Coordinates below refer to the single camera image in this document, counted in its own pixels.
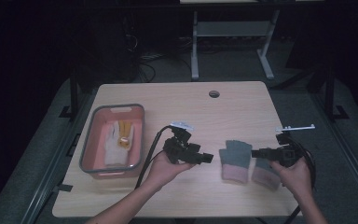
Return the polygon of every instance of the person's left hand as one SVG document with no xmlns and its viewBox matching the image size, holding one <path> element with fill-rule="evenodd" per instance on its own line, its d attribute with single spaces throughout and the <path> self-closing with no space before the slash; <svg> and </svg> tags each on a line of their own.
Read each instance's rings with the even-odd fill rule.
<svg viewBox="0 0 358 224">
<path fill-rule="evenodd" d="M 156 190 L 160 190 L 164 185 L 175 179 L 177 175 L 189 170 L 193 166 L 195 166 L 195 164 L 172 164 L 165 151 L 162 151 L 153 159 L 153 164 L 144 184 L 153 186 Z"/>
</svg>

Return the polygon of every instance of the hand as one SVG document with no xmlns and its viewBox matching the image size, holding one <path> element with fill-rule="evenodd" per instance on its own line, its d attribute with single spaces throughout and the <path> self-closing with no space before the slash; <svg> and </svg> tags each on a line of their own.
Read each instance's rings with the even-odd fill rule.
<svg viewBox="0 0 358 224">
<path fill-rule="evenodd" d="M 312 195 L 310 170 L 304 157 L 288 168 L 281 166 L 277 161 L 270 161 L 269 165 L 278 172 L 282 183 L 294 194 L 297 200 L 300 197 Z"/>
<path fill-rule="evenodd" d="M 195 164 L 172 164 L 165 151 L 162 151 L 153 160 L 149 175 L 143 185 L 154 186 L 156 190 L 160 190 L 164 185 L 175 179 L 177 175 L 185 170 L 189 170 L 193 166 Z"/>
</svg>

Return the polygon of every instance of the hole in table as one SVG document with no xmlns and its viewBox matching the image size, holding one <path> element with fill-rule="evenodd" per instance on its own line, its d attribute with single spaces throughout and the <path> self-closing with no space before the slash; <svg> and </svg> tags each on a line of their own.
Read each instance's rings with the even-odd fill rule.
<svg viewBox="0 0 358 224">
<path fill-rule="evenodd" d="M 218 91 L 210 91 L 209 96 L 211 96 L 212 98 L 217 98 L 217 97 L 220 96 L 220 92 L 218 92 Z"/>
</svg>

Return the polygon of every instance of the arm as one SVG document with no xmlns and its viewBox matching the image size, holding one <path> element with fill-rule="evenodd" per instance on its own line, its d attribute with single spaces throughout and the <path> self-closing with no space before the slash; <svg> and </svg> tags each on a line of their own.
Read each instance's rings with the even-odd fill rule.
<svg viewBox="0 0 358 224">
<path fill-rule="evenodd" d="M 165 152 L 161 152 L 154 159 L 149 175 L 138 189 L 86 223 L 129 223 L 156 192 L 175 179 L 178 174 L 193 166 L 188 163 L 171 164 Z"/>
<path fill-rule="evenodd" d="M 300 206 L 301 212 L 307 223 L 324 224 L 321 210 L 316 204 L 310 184 L 310 170 L 304 158 L 298 160 L 293 166 L 286 168 L 276 161 L 270 162 L 271 167 L 278 172 L 282 183 L 293 193 Z"/>
</svg>

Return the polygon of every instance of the plastic tray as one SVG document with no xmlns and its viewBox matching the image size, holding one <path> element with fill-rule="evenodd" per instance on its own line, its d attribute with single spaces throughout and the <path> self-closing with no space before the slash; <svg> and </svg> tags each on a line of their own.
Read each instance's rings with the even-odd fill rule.
<svg viewBox="0 0 358 224">
<path fill-rule="evenodd" d="M 131 148 L 125 164 L 106 166 L 104 161 L 106 134 L 113 123 L 119 120 L 131 122 L 133 127 Z M 144 126 L 145 110 L 141 105 L 104 105 L 96 108 L 92 113 L 80 156 L 80 169 L 97 179 L 137 176 L 143 158 Z"/>
</svg>

